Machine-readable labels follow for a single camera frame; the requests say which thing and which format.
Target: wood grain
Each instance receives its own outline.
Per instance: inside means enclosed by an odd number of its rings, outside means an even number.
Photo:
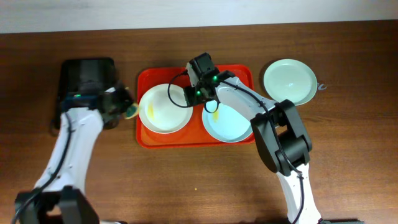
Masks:
[[[209,52],[242,63],[267,96],[269,62],[294,58],[327,86],[298,106],[313,141],[310,176],[323,218],[398,220],[398,22],[336,22],[0,35],[0,223],[47,165],[61,63],[112,57],[132,89],[143,69]],[[238,223],[286,217],[279,181],[255,144],[147,150],[135,121],[100,134],[86,194],[101,218],[132,223]]]

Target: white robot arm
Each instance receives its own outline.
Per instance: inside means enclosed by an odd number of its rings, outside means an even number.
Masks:
[[[265,112],[264,109],[259,106],[259,103],[253,97],[241,90],[234,88],[231,85],[227,85],[226,83],[239,86],[240,88],[249,91],[255,97],[264,102],[264,105],[268,110],[271,110],[275,107],[275,101],[264,98],[255,91],[246,87],[238,77],[227,78],[224,83],[221,82],[220,85],[215,88],[218,100],[220,103],[232,107],[249,121],[255,118],[257,114],[263,114]],[[309,164],[301,164],[297,167],[297,169],[302,172],[305,198],[302,198],[301,196],[300,180],[297,178],[298,173],[293,170],[289,176],[286,176],[280,172],[277,172],[277,176],[280,180],[286,198],[288,208],[287,216],[289,221],[293,223],[296,217],[299,215],[301,201],[304,200],[302,212],[299,216],[299,219],[295,223],[316,224],[321,220],[321,215],[318,212],[313,200],[310,179],[308,178]]]
[[[100,221],[85,198],[85,179],[95,141],[117,126],[133,100],[116,79],[110,58],[67,60],[62,67],[55,148],[31,192],[20,192],[12,224],[123,224]],[[61,214],[48,216],[58,206]]]
[[[284,102],[283,105],[286,106],[279,105],[276,101],[264,98],[246,87],[231,72],[218,71],[208,54],[202,54],[189,61],[185,73],[191,82],[191,86],[184,89],[188,105],[216,100],[230,106],[251,121],[261,159],[271,171],[276,172],[282,185],[289,221],[294,224],[322,222],[308,178],[308,152],[312,144],[294,105],[291,102]],[[289,133],[285,134],[288,138],[280,139],[276,135],[275,128],[278,123],[288,123]],[[302,133],[303,138],[295,136],[298,133]]]

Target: black cable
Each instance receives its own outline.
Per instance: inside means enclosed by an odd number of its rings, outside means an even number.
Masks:
[[[208,109],[207,109],[207,107],[206,107],[206,102],[205,102],[205,111],[206,111],[207,113],[215,113],[215,112],[218,110],[218,105],[220,105],[219,102],[217,102],[217,107],[216,107],[216,109],[215,109],[213,112],[210,112],[210,111],[208,111]]]
[[[17,212],[15,213],[14,217],[12,218],[11,224],[16,224],[17,220],[19,219],[21,213],[36,199],[37,196],[39,196],[43,190],[48,187],[57,177],[58,173],[60,172],[60,169],[62,168],[63,162],[67,156],[67,152],[68,152],[68,148],[69,148],[69,144],[70,144],[70,140],[72,138],[72,121],[69,117],[69,115],[67,113],[65,113],[65,116],[67,117],[68,120],[68,139],[67,139],[67,143],[65,145],[65,148],[63,150],[61,159],[58,163],[57,168],[55,169],[54,173],[51,175],[51,177],[49,178],[48,181],[46,181],[46,183],[44,183],[40,188],[35,189],[35,193],[30,196],[30,198],[28,198],[17,210]]]
[[[294,219],[294,221],[292,222],[292,224],[297,223],[304,209],[304,177],[302,174],[298,174],[297,178],[300,180],[301,203],[300,203],[300,210],[298,211],[298,214]]]
[[[189,107],[191,107],[191,106],[182,106],[182,105],[178,105],[176,102],[174,102],[173,99],[172,99],[172,97],[170,96],[170,86],[173,84],[173,82],[174,82],[174,80],[175,80],[176,78],[178,78],[178,77],[180,77],[180,76],[182,76],[182,75],[186,75],[186,74],[187,74],[187,71],[185,70],[184,72],[182,72],[182,73],[180,73],[180,74],[174,76],[174,77],[170,80],[169,86],[167,87],[167,96],[169,96],[170,101],[171,101],[175,106],[178,106],[179,108],[189,108]]]
[[[267,109],[267,107],[264,105],[264,102],[262,102],[259,98],[257,98],[256,96],[254,96],[250,91],[245,90],[244,88],[241,88],[240,86],[234,85],[232,83],[226,82],[224,80],[220,80],[221,83],[227,84],[237,90],[240,90],[242,92],[247,93],[249,96],[251,96],[253,99],[255,99],[260,106],[264,109],[267,118],[270,122],[270,125],[272,127],[274,127],[274,121],[271,119],[271,116],[269,114],[269,111]],[[284,159],[286,160],[287,164],[289,165],[289,167],[294,170],[297,173],[297,178],[300,180],[300,191],[301,191],[301,203],[300,203],[300,210],[298,211],[298,214],[296,216],[296,219],[292,222],[292,224],[296,224],[297,221],[299,220],[301,213],[303,212],[303,208],[304,208],[304,182],[303,182],[303,173],[301,171],[299,171],[295,166],[293,166],[293,164],[291,163],[290,159],[287,157],[285,151],[282,149],[282,146],[280,145],[280,141],[278,140],[278,134],[276,133],[275,128],[272,128],[272,132],[274,134],[275,140],[278,144],[279,147],[279,151],[282,153],[282,156],[284,157]]]

